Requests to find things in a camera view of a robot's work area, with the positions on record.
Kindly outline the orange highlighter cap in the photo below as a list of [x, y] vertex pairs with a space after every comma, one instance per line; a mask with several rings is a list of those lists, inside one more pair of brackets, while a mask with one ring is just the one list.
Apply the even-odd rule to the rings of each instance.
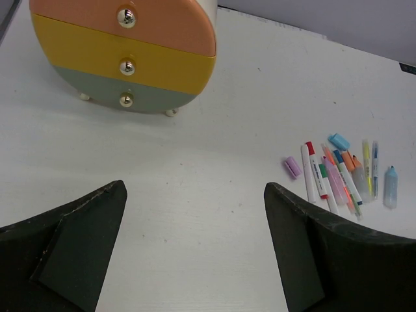
[[351, 156], [349, 151], [343, 151], [341, 154], [345, 166], [349, 172], [353, 172], [356, 169], [355, 162], [353, 160], [353, 156]]

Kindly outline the orange top drawer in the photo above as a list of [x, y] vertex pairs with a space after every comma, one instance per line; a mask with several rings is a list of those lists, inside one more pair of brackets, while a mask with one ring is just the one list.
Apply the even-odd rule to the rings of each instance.
[[111, 33], [134, 40], [155, 44], [158, 46], [168, 47], [213, 57], [209, 53], [209, 47], [204, 44], [202, 47], [192, 48], [192, 44], [186, 46], [185, 40], [190, 36], [183, 34], [180, 27], [183, 26], [187, 31], [195, 29], [189, 26], [193, 25], [192, 15], [187, 16], [184, 21], [180, 17], [185, 17], [183, 13], [175, 9], [166, 8], [163, 0], [143, 0], [143, 1], [101, 1], [101, 0], [37, 0], [30, 1], [29, 8], [31, 13], [39, 16], [52, 18], [54, 20], [71, 23], [74, 25], [86, 27]]

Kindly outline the yellow drawer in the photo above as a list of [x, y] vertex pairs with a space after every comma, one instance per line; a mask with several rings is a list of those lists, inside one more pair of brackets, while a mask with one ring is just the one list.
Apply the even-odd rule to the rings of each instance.
[[148, 44], [32, 14], [37, 39], [57, 67], [140, 85], [200, 94], [215, 57]]

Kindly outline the thin orange highlighter pen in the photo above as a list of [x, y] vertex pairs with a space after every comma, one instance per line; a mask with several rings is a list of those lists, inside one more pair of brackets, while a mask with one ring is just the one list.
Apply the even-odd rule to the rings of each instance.
[[343, 172], [343, 170], [341, 168], [341, 164], [339, 163], [338, 158], [333, 154], [333, 152], [330, 151], [330, 149], [329, 149], [329, 147], [327, 147], [327, 145], [322, 144], [322, 149], [324, 151], [324, 154], [325, 154], [326, 158], [330, 162], [332, 162], [334, 166], [337, 167], [340, 179], [343, 181], [344, 192], [348, 196], [347, 206], [350, 209], [350, 212], [352, 214], [354, 214], [358, 220], [361, 220], [362, 219], [361, 211], [359, 209], [359, 206], [358, 206], [357, 202], [354, 199], [354, 196], [352, 194], [352, 191], [350, 190], [350, 187], [348, 186], [346, 175], [345, 175], [345, 173]]

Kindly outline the dark table corner label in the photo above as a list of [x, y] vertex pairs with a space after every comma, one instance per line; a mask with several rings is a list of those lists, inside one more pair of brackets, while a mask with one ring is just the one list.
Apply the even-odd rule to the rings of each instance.
[[404, 64], [404, 63], [401, 63], [401, 62], [399, 63], [399, 66], [400, 66], [400, 69], [403, 72], [410, 73], [412, 75], [416, 75], [416, 67], [415, 66], [411, 66], [409, 64]]

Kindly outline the cream round drawer cabinet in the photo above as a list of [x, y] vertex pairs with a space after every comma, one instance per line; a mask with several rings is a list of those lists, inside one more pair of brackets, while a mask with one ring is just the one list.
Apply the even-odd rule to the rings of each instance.
[[[188, 43], [192, 44], [192, 48], [195, 46], [196, 47], [202, 47], [202, 45], [204, 44], [204, 48], [205, 46], [209, 47], [209, 53], [208, 54], [213, 54], [213, 56], [215, 56], [216, 53], [216, 17], [217, 17], [217, 4], [218, 1], [164, 1], [166, 4], [166, 8], [168, 8], [169, 5], [169, 10], [173, 10], [175, 9], [175, 12], [177, 12], [177, 16], [179, 17], [179, 13], [181, 13], [181, 15], [183, 15], [183, 13], [186, 15], [185, 17], [180, 17], [180, 21], [184, 21], [185, 22], [185, 18], [187, 18], [187, 16], [192, 15], [192, 22], [193, 25], [195, 24], [196, 26], [189, 26], [191, 28], [195, 27], [195, 29], [191, 29], [190, 31], [187, 31], [185, 28], [183, 28], [183, 26], [181, 26], [181, 29], [183, 30], [183, 34], [189, 34], [186, 36], [190, 36], [188, 40], [185, 40], [186, 46], [188, 47]], [[78, 90], [78, 95], [79, 98], [83, 101], [88, 101], [90, 100], [90, 96], [88, 96], [87, 94], [82, 93], [80, 90]], [[163, 112], [165, 115], [169, 116], [169, 117], [173, 117], [175, 116], [178, 111], [179, 108], [190, 103], [196, 96], [191, 96], [190, 99], [186, 99], [183, 98], [183, 96], [181, 96], [181, 101], [177, 101], [176, 99], [177, 96], [174, 96], [172, 98], [167, 98], [167, 96], [164, 95], [165, 100], [167, 99], [174, 99], [175, 100], [175, 104], [169, 104], [169, 107], [167, 107], [166, 105], [164, 106], [165, 109], [160, 110], [161, 112]]]

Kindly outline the grey-green bottom drawer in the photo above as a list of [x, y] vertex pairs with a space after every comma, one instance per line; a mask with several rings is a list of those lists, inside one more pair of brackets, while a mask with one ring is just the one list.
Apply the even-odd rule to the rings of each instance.
[[153, 114], [178, 109], [196, 98], [194, 94], [130, 83], [58, 66], [54, 66], [53, 69], [78, 92], [114, 109]]

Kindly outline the purple highlighter cap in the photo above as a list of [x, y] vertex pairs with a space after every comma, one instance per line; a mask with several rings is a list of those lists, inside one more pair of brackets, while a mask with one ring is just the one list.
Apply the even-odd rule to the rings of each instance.
[[284, 165], [286, 166], [288, 172], [290, 173], [293, 179], [297, 179], [302, 174], [302, 170], [300, 169], [294, 157], [287, 157], [284, 160]]

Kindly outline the light blue highlighter cap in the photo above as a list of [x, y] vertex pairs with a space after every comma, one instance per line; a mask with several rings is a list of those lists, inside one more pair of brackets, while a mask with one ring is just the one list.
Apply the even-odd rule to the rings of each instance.
[[350, 148], [350, 143], [339, 133], [332, 134], [328, 137], [328, 141], [338, 150], [346, 151]]

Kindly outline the light blue highlighter body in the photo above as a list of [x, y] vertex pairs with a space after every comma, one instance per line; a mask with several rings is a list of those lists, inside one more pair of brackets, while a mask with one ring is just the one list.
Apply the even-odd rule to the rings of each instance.
[[383, 204], [390, 208], [397, 207], [398, 174], [394, 166], [390, 166], [384, 177]]

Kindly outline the white marker green cap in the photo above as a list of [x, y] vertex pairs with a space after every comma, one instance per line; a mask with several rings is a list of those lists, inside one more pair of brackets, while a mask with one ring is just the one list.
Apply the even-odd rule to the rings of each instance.
[[319, 168], [320, 168], [320, 172], [321, 172], [321, 175], [322, 175], [324, 187], [325, 187], [326, 192], [327, 192], [327, 198], [326, 198], [326, 200], [328, 202], [329, 210], [333, 214], [338, 215], [339, 214], [339, 210], [338, 210], [337, 203], [335, 201], [335, 197], [334, 197], [333, 192], [332, 192], [332, 188], [331, 188], [331, 185], [330, 185], [330, 181], [328, 179], [328, 174], [327, 174], [327, 171], [326, 171], [326, 167], [322, 163], [320, 163], [319, 164]]

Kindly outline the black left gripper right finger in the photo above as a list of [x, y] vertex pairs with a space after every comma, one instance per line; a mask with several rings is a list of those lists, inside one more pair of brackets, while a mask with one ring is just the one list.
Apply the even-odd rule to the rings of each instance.
[[277, 183], [265, 211], [289, 311], [414, 311], [415, 241], [361, 226]]

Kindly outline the thin yellow highlighter pen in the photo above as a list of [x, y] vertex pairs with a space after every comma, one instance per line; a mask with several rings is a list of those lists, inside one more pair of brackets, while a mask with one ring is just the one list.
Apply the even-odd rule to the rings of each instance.
[[363, 160], [364, 160], [365, 176], [366, 176], [366, 179], [367, 179], [369, 194], [370, 194], [370, 196], [372, 196], [370, 148], [369, 148], [369, 142], [368, 142], [367, 139], [363, 140], [362, 148], [363, 148]]

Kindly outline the white marker red cap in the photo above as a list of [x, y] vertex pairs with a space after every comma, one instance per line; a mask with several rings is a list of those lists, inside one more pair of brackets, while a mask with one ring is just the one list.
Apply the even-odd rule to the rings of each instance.
[[313, 143], [311, 141], [308, 141], [305, 143], [308, 148], [308, 154], [309, 154], [309, 160], [311, 163], [311, 169], [313, 172], [313, 176], [315, 178], [315, 183], [317, 185], [318, 194], [322, 199], [328, 198], [328, 192], [326, 191], [326, 188], [324, 186], [324, 181], [322, 174], [320, 172], [319, 163], [316, 158], [315, 149], [313, 147]]

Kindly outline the thin blue highlighter pen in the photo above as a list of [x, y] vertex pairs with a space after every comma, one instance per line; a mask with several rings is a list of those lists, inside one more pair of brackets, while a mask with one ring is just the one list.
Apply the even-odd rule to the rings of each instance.
[[378, 159], [379, 146], [378, 142], [372, 143], [372, 195], [376, 199], [378, 197]]

